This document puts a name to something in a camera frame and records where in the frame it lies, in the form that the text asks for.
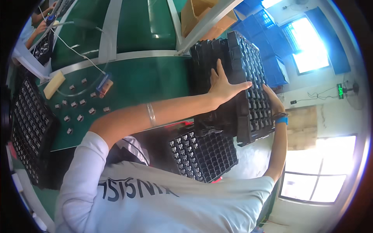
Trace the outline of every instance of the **white cable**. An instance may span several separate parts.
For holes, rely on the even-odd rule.
[[[44,18],[44,15],[43,15],[43,11],[41,10],[40,6],[39,6],[39,10],[41,12],[41,16],[43,17],[44,21],[46,22],[46,19]],[[71,48],[70,46],[68,46],[64,41],[63,39],[61,39],[60,36],[58,36],[54,31],[53,29],[51,28],[51,31],[66,45],[66,47],[68,47],[69,49],[71,49],[72,51],[74,51],[77,55],[83,57],[84,59],[88,59],[93,65],[94,67],[96,67],[99,71],[101,71],[101,73],[103,73],[104,75],[106,75],[105,72],[103,72],[100,68],[98,68],[89,58],[87,58],[87,56],[84,56],[84,55],[81,55],[80,53],[78,53],[77,51],[75,51],[73,48]]]

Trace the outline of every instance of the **transparent tube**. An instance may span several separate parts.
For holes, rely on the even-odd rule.
[[[74,22],[64,22],[64,23],[56,24],[56,25],[54,25],[54,27],[61,26],[61,25],[64,25],[64,24],[73,24],[73,23]],[[107,59],[106,59],[106,63],[105,63],[104,69],[102,70],[102,72],[105,73],[106,68],[107,68],[107,64],[109,63],[109,57],[110,57],[110,52],[111,52],[111,47],[112,47],[112,40],[111,40],[111,38],[110,38],[110,36],[108,34],[104,33],[104,31],[102,31],[101,28],[95,27],[95,29],[97,29],[101,33],[103,33],[107,37],[107,41],[108,41],[108,44],[107,44],[107,51],[108,51]],[[68,94],[62,93],[58,89],[57,89],[57,92],[59,94],[61,94],[62,96],[65,96],[65,97],[75,97],[75,96],[81,95],[81,94],[85,93],[87,90],[91,89],[94,85],[96,85],[97,81],[99,81],[104,76],[103,73],[100,73],[100,75],[97,77],[97,79],[89,87],[87,87],[83,91],[80,91],[80,92],[78,92],[76,94],[68,95]]]

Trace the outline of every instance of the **green indicator light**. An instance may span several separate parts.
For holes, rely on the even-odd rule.
[[[339,99],[343,99],[343,88],[342,88],[342,84],[337,84],[337,88],[338,88],[338,97]]]

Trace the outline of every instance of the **person's right hand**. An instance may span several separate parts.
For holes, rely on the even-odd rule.
[[[271,101],[273,114],[284,113],[285,108],[282,102],[280,101],[280,99],[274,93],[274,91],[264,84],[263,84],[263,90],[268,94],[269,100]]]
[[[40,33],[44,32],[46,28],[46,22],[43,20],[35,30],[36,35],[39,35]]]

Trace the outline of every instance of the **yellow sponge block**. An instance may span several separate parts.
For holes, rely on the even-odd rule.
[[[64,81],[65,77],[63,76],[63,73],[61,71],[58,71],[58,73],[52,78],[51,81],[49,81],[48,85],[44,88],[44,94],[48,100],[53,96],[53,94]]]

